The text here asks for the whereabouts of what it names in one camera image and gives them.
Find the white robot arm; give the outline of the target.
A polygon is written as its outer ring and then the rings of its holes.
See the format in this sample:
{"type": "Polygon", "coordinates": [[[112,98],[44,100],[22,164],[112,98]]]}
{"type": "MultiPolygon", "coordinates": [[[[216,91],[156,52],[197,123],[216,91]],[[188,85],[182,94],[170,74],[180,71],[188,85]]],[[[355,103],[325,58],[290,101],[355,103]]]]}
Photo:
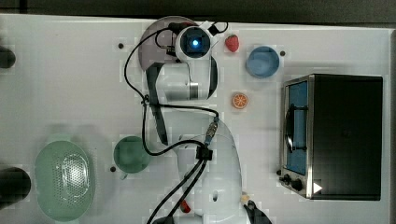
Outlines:
{"type": "Polygon", "coordinates": [[[148,101],[157,134],[177,155],[182,196],[168,215],[151,224],[248,224],[240,199],[242,176],[233,136],[219,112],[176,101],[209,99],[218,85],[212,48],[219,30],[215,23],[171,22],[169,46],[177,60],[155,62],[146,69],[148,101]]]}

